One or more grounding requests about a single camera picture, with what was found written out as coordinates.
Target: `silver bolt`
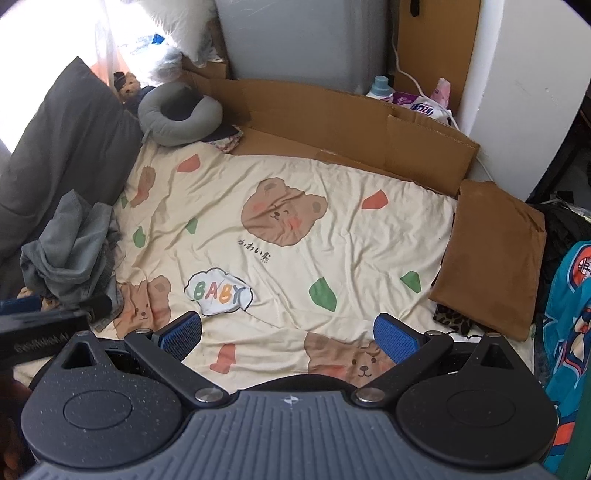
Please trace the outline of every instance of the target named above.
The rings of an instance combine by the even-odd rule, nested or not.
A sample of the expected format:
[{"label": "silver bolt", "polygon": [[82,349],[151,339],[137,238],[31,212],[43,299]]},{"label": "silver bolt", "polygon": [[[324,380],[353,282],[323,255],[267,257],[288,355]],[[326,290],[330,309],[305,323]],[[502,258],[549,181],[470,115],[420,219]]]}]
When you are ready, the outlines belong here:
[{"label": "silver bolt", "polygon": [[202,403],[214,403],[223,398],[223,391],[219,388],[202,388],[195,392],[195,399]]},{"label": "silver bolt", "polygon": [[379,388],[366,387],[360,388],[353,395],[362,403],[372,404],[382,401],[386,398],[386,394]]}]

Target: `bear's pink cheek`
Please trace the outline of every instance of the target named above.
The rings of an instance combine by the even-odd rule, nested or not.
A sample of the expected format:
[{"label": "bear's pink cheek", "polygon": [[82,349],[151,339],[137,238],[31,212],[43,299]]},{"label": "bear's pink cheek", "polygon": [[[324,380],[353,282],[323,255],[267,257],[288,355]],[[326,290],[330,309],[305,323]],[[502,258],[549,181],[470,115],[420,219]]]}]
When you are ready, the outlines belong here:
[{"label": "bear's pink cheek", "polygon": [[301,220],[298,217],[291,217],[287,220],[290,230],[297,230],[301,226]]},{"label": "bear's pink cheek", "polygon": [[255,213],[262,212],[265,209],[265,202],[258,202],[252,206],[252,211]]}]

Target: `brown cushion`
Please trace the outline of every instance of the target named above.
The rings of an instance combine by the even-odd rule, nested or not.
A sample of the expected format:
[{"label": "brown cushion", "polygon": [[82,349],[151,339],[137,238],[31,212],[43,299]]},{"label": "brown cushion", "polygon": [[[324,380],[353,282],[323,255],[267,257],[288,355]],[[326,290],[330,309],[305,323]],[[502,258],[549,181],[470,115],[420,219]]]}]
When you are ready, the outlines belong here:
[{"label": "brown cushion", "polygon": [[430,298],[510,338],[526,340],[545,240],[542,213],[491,181],[464,180]]}]

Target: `power cord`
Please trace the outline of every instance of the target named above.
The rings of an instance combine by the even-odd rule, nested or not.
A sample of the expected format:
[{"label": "power cord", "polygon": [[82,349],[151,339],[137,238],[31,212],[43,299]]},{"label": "power cord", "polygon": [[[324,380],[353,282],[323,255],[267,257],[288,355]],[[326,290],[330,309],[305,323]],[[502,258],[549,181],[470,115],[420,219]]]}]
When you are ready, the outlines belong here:
[{"label": "power cord", "polygon": [[[456,119],[453,117],[452,111],[447,109],[447,108],[443,108],[439,103],[437,103],[435,100],[433,100],[432,98],[429,98],[427,95],[425,95],[425,92],[423,92],[423,89],[421,88],[421,86],[418,84],[417,80],[410,75],[409,73],[406,73],[405,71],[403,71],[403,69],[400,68],[400,63],[398,61],[398,50],[396,49],[396,45],[394,43],[394,35],[392,35],[391,38],[391,44],[392,44],[392,49],[394,50],[394,57],[396,58],[396,71],[398,73],[401,73],[402,75],[404,75],[405,77],[408,77],[409,79],[412,80],[412,82],[414,83],[414,86],[417,88],[419,96],[424,99],[427,103],[429,103],[429,105],[440,109],[443,113],[445,113],[445,115],[451,120],[452,125],[455,127],[456,130],[460,131],[460,127],[457,126],[457,122]],[[478,157],[478,155],[476,156],[476,161],[480,164],[480,166],[482,167],[482,169],[484,170],[484,172],[486,173],[486,176],[494,181],[494,179],[492,178],[491,173],[488,171],[488,169],[486,168],[486,166],[484,165],[484,162]]]}]

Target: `cartoon bear face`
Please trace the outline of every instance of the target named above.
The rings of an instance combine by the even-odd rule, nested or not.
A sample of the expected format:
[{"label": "cartoon bear face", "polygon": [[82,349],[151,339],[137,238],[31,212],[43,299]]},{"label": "cartoon bear face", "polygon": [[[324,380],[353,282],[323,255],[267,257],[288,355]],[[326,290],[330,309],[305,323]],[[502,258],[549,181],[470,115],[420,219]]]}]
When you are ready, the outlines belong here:
[{"label": "cartoon bear face", "polygon": [[171,287],[166,277],[159,275],[151,281],[142,280],[139,285],[126,282],[120,286],[125,303],[123,311],[113,321],[118,338],[143,327],[160,330],[170,321],[168,294]]},{"label": "cartoon bear face", "polygon": [[340,378],[359,388],[396,365],[373,340],[361,346],[308,332],[304,349],[310,357],[308,373]]},{"label": "cartoon bear face", "polygon": [[242,209],[242,224],[255,237],[286,247],[304,238],[314,222],[324,216],[324,197],[292,189],[278,178],[259,183]]}]

